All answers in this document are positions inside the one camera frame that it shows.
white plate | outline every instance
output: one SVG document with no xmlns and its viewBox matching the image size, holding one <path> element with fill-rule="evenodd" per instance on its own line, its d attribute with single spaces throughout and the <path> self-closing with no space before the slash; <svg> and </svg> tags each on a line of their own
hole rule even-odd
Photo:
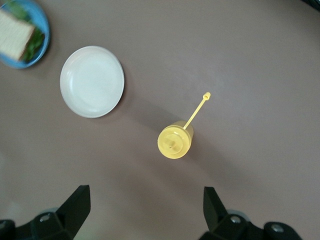
<svg viewBox="0 0 320 240">
<path fill-rule="evenodd" d="M 85 118 L 109 113 L 119 102 L 125 86 L 118 59 L 100 46 L 75 51 L 63 65 L 60 90 L 66 105 Z"/>
</svg>

screw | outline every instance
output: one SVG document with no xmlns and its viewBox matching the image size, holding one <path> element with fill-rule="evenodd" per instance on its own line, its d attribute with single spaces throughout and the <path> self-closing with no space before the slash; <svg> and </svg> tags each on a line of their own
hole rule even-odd
<svg viewBox="0 0 320 240">
<path fill-rule="evenodd" d="M 6 227 L 6 221 L 3 221 L 3 223 L 0 224 L 0 230 L 4 229 Z"/>
<path fill-rule="evenodd" d="M 272 224 L 271 228 L 273 231 L 275 231 L 276 233 L 283 233 L 285 230 L 283 229 L 282 226 L 280 226 L 279 224 Z"/>
<path fill-rule="evenodd" d="M 48 213 L 47 215 L 43 215 L 43 216 L 40 218 L 40 222 L 47 221 L 49 218 L 50 218 L 50 213 Z"/>
<path fill-rule="evenodd" d="M 241 219 L 238 216 L 232 216 L 230 219 L 231 219 L 231 222 L 233 222 L 234 224 L 241 223 Z"/>
</svg>

bread slice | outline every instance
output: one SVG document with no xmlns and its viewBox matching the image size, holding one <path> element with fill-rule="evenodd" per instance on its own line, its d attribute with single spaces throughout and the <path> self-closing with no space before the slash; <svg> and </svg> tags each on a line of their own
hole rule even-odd
<svg viewBox="0 0 320 240">
<path fill-rule="evenodd" d="M 22 60 L 36 27 L 0 9 L 0 53 Z"/>
</svg>

brown table surface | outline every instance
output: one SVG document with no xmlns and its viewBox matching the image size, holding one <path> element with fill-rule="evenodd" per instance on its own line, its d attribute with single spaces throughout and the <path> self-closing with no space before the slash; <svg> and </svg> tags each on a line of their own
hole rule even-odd
<svg viewBox="0 0 320 240">
<path fill-rule="evenodd" d="M 0 63 L 0 219 L 19 226 L 90 185 L 76 240 L 196 240 L 203 188 L 258 227 L 280 221 L 320 236 L 320 13 L 299 0 L 38 0 L 45 56 Z M 109 114 L 73 113 L 60 92 L 66 59 L 113 52 L 125 90 Z M 179 160 L 157 138 L 187 120 Z"/>
</svg>

yellow lid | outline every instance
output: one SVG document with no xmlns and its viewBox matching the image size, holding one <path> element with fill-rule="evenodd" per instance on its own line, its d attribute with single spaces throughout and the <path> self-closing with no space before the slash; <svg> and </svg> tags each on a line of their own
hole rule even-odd
<svg viewBox="0 0 320 240">
<path fill-rule="evenodd" d="M 191 146 L 191 136 L 178 125 L 167 126 L 158 137 L 160 152 L 169 159 L 183 157 Z"/>
</svg>

